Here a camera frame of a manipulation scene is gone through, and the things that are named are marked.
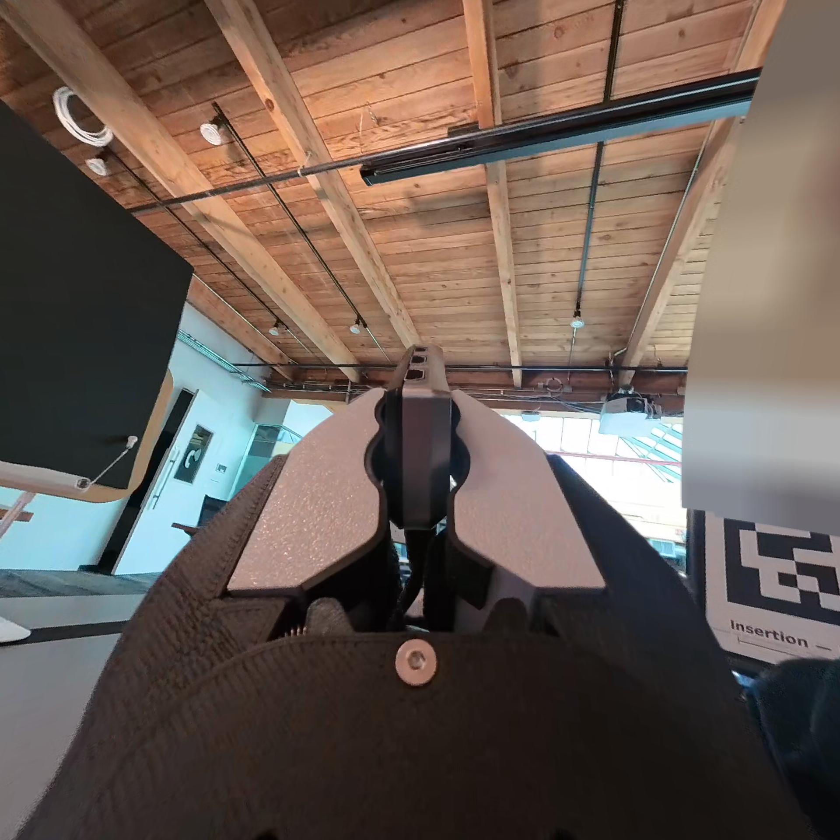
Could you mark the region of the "black tape strip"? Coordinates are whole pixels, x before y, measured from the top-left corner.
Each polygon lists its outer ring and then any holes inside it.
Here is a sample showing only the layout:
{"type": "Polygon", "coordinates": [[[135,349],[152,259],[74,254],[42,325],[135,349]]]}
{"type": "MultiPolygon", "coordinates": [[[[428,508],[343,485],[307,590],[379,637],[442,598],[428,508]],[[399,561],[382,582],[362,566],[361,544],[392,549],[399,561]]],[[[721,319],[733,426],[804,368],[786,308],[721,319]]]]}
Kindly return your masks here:
{"type": "Polygon", "coordinates": [[[3,640],[1,642],[1,648],[29,644],[45,644],[80,638],[118,636],[128,624],[129,621],[120,621],[37,627],[29,630],[28,635],[25,637],[3,640]]]}

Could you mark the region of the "person's black printed sweatshirt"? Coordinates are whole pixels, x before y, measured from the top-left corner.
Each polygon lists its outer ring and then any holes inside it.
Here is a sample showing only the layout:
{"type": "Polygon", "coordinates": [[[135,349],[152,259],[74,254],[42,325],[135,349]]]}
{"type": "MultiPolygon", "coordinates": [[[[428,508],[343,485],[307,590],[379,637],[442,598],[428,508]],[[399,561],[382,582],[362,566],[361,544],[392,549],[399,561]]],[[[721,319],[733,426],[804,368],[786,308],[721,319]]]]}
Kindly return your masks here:
{"type": "Polygon", "coordinates": [[[839,661],[798,658],[745,689],[765,748],[820,838],[839,838],[839,661]]]}

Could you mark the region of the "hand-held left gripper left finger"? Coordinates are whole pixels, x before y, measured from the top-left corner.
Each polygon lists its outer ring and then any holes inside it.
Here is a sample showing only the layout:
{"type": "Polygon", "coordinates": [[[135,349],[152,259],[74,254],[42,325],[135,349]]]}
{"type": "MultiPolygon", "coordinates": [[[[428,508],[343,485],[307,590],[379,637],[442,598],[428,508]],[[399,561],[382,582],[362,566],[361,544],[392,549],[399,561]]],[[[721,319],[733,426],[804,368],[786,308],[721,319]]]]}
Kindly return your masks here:
{"type": "Polygon", "coordinates": [[[278,595],[300,611],[338,601],[362,632],[386,630],[401,593],[373,453],[382,435],[374,388],[289,453],[232,572],[233,597],[278,595]]]}

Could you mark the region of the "black board with wooden edge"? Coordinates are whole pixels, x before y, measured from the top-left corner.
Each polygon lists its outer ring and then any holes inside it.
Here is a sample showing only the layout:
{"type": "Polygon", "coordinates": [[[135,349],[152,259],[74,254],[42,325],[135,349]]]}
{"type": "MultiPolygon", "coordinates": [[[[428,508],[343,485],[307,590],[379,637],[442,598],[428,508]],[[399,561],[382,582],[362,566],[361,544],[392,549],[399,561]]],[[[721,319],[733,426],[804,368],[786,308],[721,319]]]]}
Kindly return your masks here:
{"type": "Polygon", "coordinates": [[[137,489],[192,267],[1,107],[1,460],[137,489]]]}

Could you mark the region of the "white ceiling projector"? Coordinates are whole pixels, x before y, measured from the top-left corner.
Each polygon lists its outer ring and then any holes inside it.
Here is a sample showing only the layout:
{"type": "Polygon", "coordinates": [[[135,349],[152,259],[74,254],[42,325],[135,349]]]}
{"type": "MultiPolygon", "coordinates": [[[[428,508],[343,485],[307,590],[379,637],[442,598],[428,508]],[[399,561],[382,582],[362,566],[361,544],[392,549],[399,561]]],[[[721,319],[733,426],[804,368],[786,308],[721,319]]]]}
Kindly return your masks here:
{"type": "Polygon", "coordinates": [[[653,431],[662,416],[662,407],[651,397],[633,390],[614,392],[606,396],[602,405],[598,433],[642,438],[653,431]]]}

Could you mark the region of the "red ceiling pipe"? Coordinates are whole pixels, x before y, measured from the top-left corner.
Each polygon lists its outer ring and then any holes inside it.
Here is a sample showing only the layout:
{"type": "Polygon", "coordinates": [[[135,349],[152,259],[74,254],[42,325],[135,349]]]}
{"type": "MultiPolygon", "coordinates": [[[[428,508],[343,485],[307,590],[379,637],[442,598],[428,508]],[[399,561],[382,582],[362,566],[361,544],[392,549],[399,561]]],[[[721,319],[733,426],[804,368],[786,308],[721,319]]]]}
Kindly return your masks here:
{"type": "Polygon", "coordinates": [[[602,455],[602,454],[594,454],[594,453],[575,453],[575,452],[568,452],[568,451],[552,451],[547,452],[547,455],[558,455],[564,458],[573,458],[573,459],[596,459],[596,460],[604,460],[604,461],[611,461],[617,463],[627,463],[627,464],[638,464],[643,466],[651,466],[651,467],[668,467],[668,468],[675,468],[680,469],[682,467],[682,463],[678,460],[673,459],[658,459],[658,458],[640,458],[636,456],[622,456],[622,455],[602,455]]]}

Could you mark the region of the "dark door window with logo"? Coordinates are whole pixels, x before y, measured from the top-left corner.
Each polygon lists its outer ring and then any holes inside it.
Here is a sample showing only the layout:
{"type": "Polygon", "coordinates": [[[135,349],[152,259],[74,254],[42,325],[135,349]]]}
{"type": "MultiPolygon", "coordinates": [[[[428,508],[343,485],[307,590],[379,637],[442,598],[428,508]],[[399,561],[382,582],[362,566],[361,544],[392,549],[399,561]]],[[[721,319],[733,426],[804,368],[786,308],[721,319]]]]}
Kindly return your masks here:
{"type": "Polygon", "coordinates": [[[179,458],[174,479],[192,485],[211,447],[214,432],[201,424],[194,426],[192,435],[179,458]]]}

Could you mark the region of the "black and silver square adapter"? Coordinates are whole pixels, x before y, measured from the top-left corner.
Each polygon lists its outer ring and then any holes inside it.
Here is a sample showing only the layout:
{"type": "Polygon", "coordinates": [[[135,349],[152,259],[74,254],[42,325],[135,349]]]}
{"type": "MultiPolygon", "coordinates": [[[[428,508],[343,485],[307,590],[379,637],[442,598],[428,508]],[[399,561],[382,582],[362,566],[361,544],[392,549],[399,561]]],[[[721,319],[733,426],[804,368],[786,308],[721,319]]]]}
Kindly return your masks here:
{"type": "Polygon", "coordinates": [[[401,530],[427,531],[445,518],[450,492],[454,401],[443,352],[415,344],[404,354],[384,396],[384,489],[401,530]]]}

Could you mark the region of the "black ceiling light rail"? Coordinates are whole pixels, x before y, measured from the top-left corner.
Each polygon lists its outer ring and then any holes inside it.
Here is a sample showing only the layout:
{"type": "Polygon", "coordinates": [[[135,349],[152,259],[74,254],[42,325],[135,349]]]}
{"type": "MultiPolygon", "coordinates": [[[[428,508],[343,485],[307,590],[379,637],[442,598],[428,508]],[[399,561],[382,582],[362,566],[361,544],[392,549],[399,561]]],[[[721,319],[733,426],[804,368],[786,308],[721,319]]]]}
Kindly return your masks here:
{"type": "Polygon", "coordinates": [[[373,186],[742,117],[750,108],[761,70],[647,91],[375,154],[360,165],[360,177],[373,186]]]}

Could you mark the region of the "framed marker sign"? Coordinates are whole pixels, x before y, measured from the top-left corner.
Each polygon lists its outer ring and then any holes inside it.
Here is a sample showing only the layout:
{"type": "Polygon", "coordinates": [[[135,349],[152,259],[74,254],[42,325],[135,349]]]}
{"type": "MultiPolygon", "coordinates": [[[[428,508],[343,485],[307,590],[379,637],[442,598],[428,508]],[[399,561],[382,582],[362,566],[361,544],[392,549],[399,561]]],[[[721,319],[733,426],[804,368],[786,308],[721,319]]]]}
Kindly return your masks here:
{"type": "Polygon", "coordinates": [[[688,512],[689,587],[731,668],[839,657],[837,536],[688,512]]]}

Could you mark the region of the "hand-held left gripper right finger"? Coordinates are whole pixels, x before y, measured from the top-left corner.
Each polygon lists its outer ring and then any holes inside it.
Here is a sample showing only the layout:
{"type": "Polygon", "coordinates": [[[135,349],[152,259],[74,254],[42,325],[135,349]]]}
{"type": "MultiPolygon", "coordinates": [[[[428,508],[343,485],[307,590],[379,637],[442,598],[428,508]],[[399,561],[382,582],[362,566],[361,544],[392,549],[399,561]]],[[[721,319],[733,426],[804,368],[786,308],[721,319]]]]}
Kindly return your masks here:
{"type": "Polygon", "coordinates": [[[560,632],[557,599],[603,595],[603,573],[541,447],[452,396],[455,485],[426,553],[425,628],[560,632]]]}

